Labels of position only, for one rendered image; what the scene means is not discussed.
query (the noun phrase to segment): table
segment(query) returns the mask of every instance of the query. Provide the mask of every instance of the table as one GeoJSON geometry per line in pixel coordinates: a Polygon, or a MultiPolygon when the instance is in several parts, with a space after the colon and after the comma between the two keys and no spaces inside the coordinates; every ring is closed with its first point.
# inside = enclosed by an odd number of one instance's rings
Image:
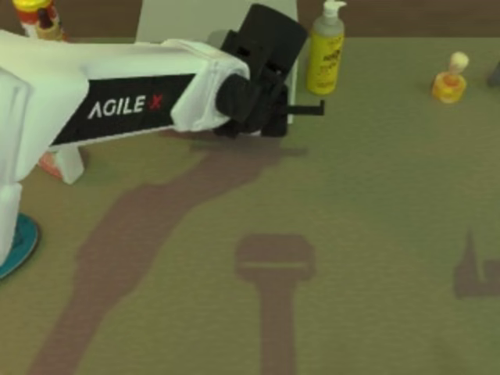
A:
{"type": "Polygon", "coordinates": [[[35,170],[0,372],[498,373],[499,45],[348,39],[327,115],[280,145],[150,134],[86,148],[72,187],[35,170]],[[470,86],[443,105],[456,50],[470,86]]]}

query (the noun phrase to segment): red letter x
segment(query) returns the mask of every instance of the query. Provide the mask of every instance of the red letter x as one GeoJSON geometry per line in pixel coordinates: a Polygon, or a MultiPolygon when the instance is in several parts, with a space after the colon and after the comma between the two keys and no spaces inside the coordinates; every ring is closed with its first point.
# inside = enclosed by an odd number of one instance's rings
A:
{"type": "Polygon", "coordinates": [[[159,109],[162,105],[163,94],[153,95],[151,101],[149,102],[149,109],[159,109]]]}

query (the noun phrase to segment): brown background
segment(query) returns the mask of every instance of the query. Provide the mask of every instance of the brown background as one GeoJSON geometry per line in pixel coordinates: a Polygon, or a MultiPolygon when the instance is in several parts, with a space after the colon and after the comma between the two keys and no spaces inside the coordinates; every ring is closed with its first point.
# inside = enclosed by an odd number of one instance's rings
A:
{"type": "MultiPolygon", "coordinates": [[[[66,29],[76,38],[135,35],[141,0],[56,1],[66,29]]],[[[305,26],[320,13],[322,2],[298,0],[305,26]]],[[[342,18],[348,35],[357,37],[500,36],[500,2],[494,0],[348,0],[342,18]]],[[[21,33],[10,0],[0,0],[0,28],[21,33]]]]}

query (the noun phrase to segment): blue plate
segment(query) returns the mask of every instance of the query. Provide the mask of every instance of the blue plate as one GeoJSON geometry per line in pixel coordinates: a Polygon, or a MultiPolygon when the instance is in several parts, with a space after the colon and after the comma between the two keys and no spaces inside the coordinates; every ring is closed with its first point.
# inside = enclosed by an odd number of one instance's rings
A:
{"type": "Polygon", "coordinates": [[[0,279],[22,266],[38,244],[38,225],[30,217],[20,213],[17,217],[16,234],[12,249],[5,263],[0,266],[0,279]]]}

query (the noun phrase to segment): white arm segment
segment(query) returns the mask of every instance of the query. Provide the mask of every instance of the white arm segment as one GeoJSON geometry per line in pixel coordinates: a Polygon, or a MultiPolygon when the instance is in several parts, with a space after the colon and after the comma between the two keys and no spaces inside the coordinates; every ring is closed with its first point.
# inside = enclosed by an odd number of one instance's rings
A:
{"type": "Polygon", "coordinates": [[[200,131],[229,120],[216,110],[216,93],[227,77],[250,75],[240,59],[193,41],[73,45],[0,31],[0,49],[0,265],[13,240],[21,191],[18,182],[84,102],[89,80],[194,75],[172,108],[173,123],[166,127],[200,131]]]}

